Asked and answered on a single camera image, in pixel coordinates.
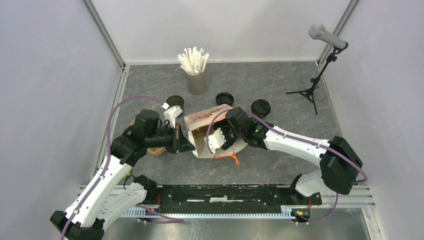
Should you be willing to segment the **brown paper takeout bag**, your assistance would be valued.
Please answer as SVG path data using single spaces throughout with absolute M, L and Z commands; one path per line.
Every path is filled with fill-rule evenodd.
M 226 114 L 232 107 L 227 104 L 215 106 L 206 110 L 202 110 L 184 117 L 185 126 L 188 131 L 188 139 L 195 146 L 192 151 L 194 156 L 199 159 L 219 159 L 231 157 L 235 160 L 236 166 L 240 166 L 240 161 L 236 153 L 240 152 L 241 148 L 229 148 L 216 150 L 215 154 L 211 154 L 207 147 L 207 137 L 219 128 L 219 121 L 226 120 Z

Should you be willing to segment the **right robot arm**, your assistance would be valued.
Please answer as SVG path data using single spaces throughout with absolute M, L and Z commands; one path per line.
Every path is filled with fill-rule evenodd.
M 348 195 L 354 184 L 368 179 L 359 156 L 340 136 L 328 140 L 285 131 L 240 107 L 219 113 L 208 130 L 221 130 L 224 142 L 218 148 L 223 150 L 242 140 L 253 148 L 287 153 L 316 165 L 318 170 L 300 174 L 293 180 L 288 196 L 295 204 L 327 190 Z

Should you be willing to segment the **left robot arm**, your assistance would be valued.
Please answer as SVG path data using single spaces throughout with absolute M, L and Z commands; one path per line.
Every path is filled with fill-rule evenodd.
M 62 240 L 100 240 L 111 224 L 137 204 L 153 203 L 158 197 L 157 183 L 140 175 L 121 193 L 107 200 L 120 179 L 147 154 L 149 148 L 164 147 L 177 154 L 194 150 L 184 137 L 176 118 L 180 106 L 163 106 L 162 126 L 158 112 L 142 110 L 122 135 L 108 146 L 100 169 L 81 195 L 64 211 L 55 211 L 50 221 L 60 231 Z

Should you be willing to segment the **grey straw holder cup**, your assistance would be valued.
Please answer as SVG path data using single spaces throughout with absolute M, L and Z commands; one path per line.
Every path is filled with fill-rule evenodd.
M 188 91 L 192 95 L 202 95 L 207 91 L 208 75 L 206 71 L 197 76 L 186 75 L 185 78 Z

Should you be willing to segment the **green owl number tile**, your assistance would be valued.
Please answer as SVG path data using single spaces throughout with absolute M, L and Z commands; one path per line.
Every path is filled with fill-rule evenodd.
M 123 176 L 123 179 L 124 180 L 126 180 L 126 179 L 128 179 L 130 176 L 132 176 L 133 175 L 133 171 L 130 169 L 124 176 Z

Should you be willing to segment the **white wrapped straws bundle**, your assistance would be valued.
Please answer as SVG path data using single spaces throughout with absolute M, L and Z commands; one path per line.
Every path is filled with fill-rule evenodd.
M 196 77 L 205 72 L 209 57 L 210 54 L 205 52 L 202 47 L 194 46 L 185 48 L 183 53 L 177 55 L 177 60 L 188 76 Z

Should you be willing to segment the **black microphone stand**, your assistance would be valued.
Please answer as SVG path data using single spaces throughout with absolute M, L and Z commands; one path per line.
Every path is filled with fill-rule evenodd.
M 319 87 L 318 83 L 320 82 L 320 80 L 323 76 L 323 73 L 326 70 L 327 66 L 330 63 L 334 63 L 338 59 L 337 55 L 340 54 L 342 51 L 343 51 L 343 49 L 341 49 L 341 48 L 338 48 L 338 47 L 335 47 L 335 46 L 333 47 L 332 53 L 330 53 L 328 55 L 328 57 L 326 58 L 325 65 L 320 70 L 319 75 L 317 77 L 311 78 L 311 80 L 310 80 L 311 83 L 312 83 L 311 87 L 309 87 L 305 90 L 286 92 L 285 94 L 286 95 L 300 94 L 301 96 L 303 96 L 305 99 L 309 100 L 313 104 L 314 112 L 315 112 L 316 115 L 318 115 L 317 105 L 316 105 L 316 101 L 315 101 L 315 98 L 314 98 L 315 90 L 316 90 L 316 88 Z

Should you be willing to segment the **grey microphone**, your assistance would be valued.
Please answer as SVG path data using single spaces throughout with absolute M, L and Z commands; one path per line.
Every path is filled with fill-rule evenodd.
M 336 47 L 340 50 L 344 50 L 348 47 L 348 43 L 345 40 L 342 40 L 338 36 L 326 30 L 322 24 L 313 24 L 309 30 L 308 35 L 313 40 L 323 41 L 333 47 Z

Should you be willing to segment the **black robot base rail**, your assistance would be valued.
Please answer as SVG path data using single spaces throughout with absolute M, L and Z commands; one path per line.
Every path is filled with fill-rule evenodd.
M 308 208 L 322 204 L 320 193 L 303 196 L 288 185 L 158 185 L 148 192 L 144 206 L 159 213 L 190 217 L 284 216 L 283 208 Z

